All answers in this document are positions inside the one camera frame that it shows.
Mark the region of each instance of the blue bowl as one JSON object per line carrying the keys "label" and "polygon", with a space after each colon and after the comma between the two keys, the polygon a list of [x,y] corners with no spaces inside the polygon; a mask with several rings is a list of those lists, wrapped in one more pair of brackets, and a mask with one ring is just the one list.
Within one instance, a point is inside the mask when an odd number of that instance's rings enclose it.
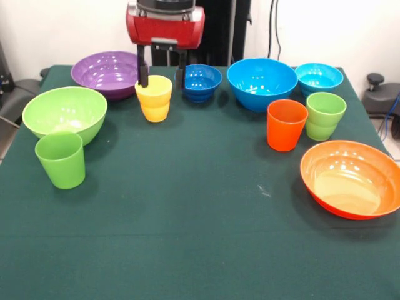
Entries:
{"label": "blue bowl", "polygon": [[223,80],[223,75],[215,67],[205,64],[186,66],[184,95],[192,102],[207,101]]}
{"label": "blue bowl", "polygon": [[343,74],[327,64],[310,62],[296,68],[304,97],[316,92],[331,92],[343,82]]}
{"label": "blue bowl", "polygon": [[227,70],[237,100],[251,111],[267,111],[269,103],[287,98],[296,87],[294,69],[269,58],[247,58]]}

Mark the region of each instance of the yellow cup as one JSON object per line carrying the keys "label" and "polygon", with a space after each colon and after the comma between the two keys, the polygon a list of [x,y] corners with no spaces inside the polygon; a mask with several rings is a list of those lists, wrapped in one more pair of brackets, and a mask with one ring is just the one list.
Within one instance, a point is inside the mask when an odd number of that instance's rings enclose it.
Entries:
{"label": "yellow cup", "polygon": [[149,85],[135,84],[136,94],[144,117],[150,122],[161,122],[167,118],[173,83],[167,77],[150,75]]}

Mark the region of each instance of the purple bowl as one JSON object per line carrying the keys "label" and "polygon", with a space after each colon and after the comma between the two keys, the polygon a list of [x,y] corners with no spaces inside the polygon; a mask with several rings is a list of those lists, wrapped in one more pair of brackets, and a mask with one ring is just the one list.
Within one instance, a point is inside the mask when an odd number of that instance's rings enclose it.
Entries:
{"label": "purple bowl", "polygon": [[135,93],[138,57],[130,52],[100,52],[77,62],[72,79],[81,86],[99,91],[108,100],[121,100]]}

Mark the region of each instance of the white wall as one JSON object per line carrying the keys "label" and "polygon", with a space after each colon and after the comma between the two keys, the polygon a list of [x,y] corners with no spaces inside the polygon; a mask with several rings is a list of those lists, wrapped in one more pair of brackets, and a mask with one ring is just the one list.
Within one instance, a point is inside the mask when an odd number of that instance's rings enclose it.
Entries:
{"label": "white wall", "polygon": [[[271,0],[252,0],[245,56],[266,56]],[[16,79],[99,51],[136,52],[125,25],[128,0],[0,0],[0,40]],[[400,81],[400,0],[280,0],[281,60],[343,66],[361,94],[366,74]],[[278,47],[273,45],[273,57]],[[149,49],[147,61],[151,61]]]}
{"label": "white wall", "polygon": [[[252,0],[246,57],[267,56],[270,5],[271,0]],[[278,30],[281,61],[342,66],[359,96],[370,72],[400,81],[400,0],[279,0]]]}
{"label": "white wall", "polygon": [[[0,40],[15,79],[108,50],[136,53],[125,23],[128,0],[0,0]],[[146,60],[151,62],[149,49]]]}

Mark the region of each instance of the green cup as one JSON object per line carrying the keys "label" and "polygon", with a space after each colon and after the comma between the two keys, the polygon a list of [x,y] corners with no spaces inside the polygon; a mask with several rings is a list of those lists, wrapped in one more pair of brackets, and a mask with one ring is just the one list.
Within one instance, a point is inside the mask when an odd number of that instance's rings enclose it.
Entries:
{"label": "green cup", "polygon": [[42,137],[35,147],[51,182],[59,189],[72,189],[85,179],[83,140],[73,132],[55,132]]}
{"label": "green cup", "polygon": [[326,141],[335,131],[346,111],[342,97],[330,92],[315,92],[307,97],[307,135],[315,141]]}

